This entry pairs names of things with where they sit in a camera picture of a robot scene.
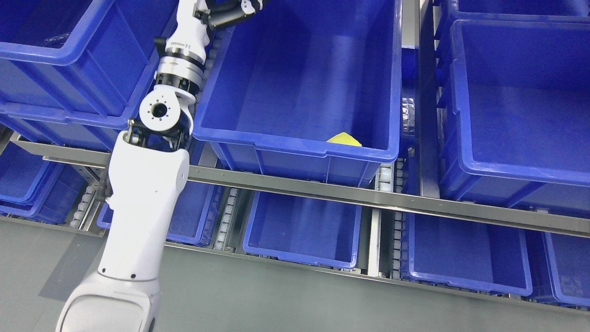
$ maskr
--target blue plastic bin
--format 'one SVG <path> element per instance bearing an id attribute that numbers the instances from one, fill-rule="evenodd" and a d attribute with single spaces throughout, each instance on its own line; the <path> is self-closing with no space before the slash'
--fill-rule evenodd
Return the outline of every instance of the blue plastic bin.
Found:
<path id="1" fill-rule="evenodd" d="M 401 274 L 492 294 L 533 291 L 522 229 L 406 214 Z"/>
<path id="2" fill-rule="evenodd" d="M 590 217 L 590 24 L 458 20 L 451 35 L 442 196 Z"/>
<path id="3" fill-rule="evenodd" d="M 223 190 L 219 185 L 187 182 L 176 202 L 167 239 L 202 247 L 210 245 Z M 100 213 L 98 227 L 109 229 L 113 210 L 105 204 Z"/>
<path id="4" fill-rule="evenodd" d="M 0 201 L 28 204 L 42 179 L 49 171 L 50 162 L 32 155 L 12 142 L 0 154 Z"/>
<path id="5" fill-rule="evenodd" d="M 3 102 L 120 116 L 177 3 L 2 2 Z"/>
<path id="6" fill-rule="evenodd" d="M 0 20 L 0 27 L 18 21 L 9 14 L 22 10 L 23 18 L 34 18 L 22 29 L 53 24 L 62 29 L 37 16 L 39 8 L 54 2 L 63 3 L 58 12 L 71 6 L 56 0 L 0 4 L 0 17 L 10 18 Z M 175 0 L 88 2 L 73 6 L 86 3 L 87 9 L 81 18 L 66 20 L 78 23 L 61 48 L 17 44 L 9 38 L 15 31 L 0 39 L 0 76 L 10 78 L 0 82 L 0 122 L 32 142 L 111 150 L 152 84 L 159 62 L 154 36 L 167 36 L 176 25 Z"/>
<path id="7" fill-rule="evenodd" d="M 243 248 L 281 261 L 352 269 L 361 206 L 256 192 Z"/>
<path id="8" fill-rule="evenodd" d="M 526 232 L 531 298 L 541 303 L 590 307 L 590 239 Z"/>
<path id="9" fill-rule="evenodd" d="M 62 224 L 76 202 L 84 178 L 69 165 L 51 164 L 47 182 L 30 205 L 0 203 L 0 213 L 14 214 L 28 219 Z"/>
<path id="10" fill-rule="evenodd" d="M 440 5 L 438 57 L 448 51 L 448 32 L 457 19 L 590 23 L 590 0 L 441 0 Z"/>
<path id="11" fill-rule="evenodd" d="M 401 1 L 274 0 L 226 31 L 195 137 L 232 170 L 366 186 L 398 156 L 400 93 Z"/>

